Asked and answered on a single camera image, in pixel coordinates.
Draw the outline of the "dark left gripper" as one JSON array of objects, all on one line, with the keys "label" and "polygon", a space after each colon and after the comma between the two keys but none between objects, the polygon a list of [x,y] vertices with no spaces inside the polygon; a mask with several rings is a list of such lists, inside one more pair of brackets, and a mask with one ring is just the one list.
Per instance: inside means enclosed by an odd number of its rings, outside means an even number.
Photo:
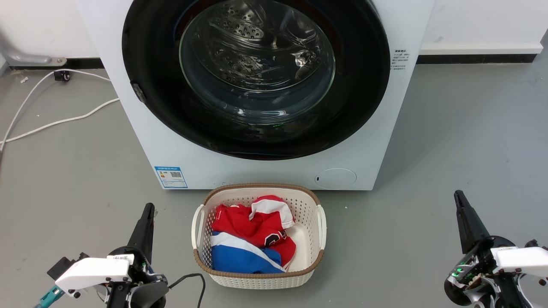
[{"label": "dark left gripper", "polygon": [[120,247],[110,257],[133,257],[122,278],[106,283],[108,308],[164,308],[169,291],[165,275],[151,266],[155,205],[147,203],[131,234],[128,246]]}]

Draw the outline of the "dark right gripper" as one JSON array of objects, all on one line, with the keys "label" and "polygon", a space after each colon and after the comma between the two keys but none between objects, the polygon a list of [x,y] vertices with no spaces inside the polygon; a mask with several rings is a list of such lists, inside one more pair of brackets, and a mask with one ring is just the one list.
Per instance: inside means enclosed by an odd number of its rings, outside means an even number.
[{"label": "dark right gripper", "polygon": [[472,308],[528,308],[519,270],[495,269],[494,249],[500,252],[517,247],[503,237],[492,237],[464,192],[454,192],[456,219],[464,257],[444,281],[447,298],[459,306]]}]

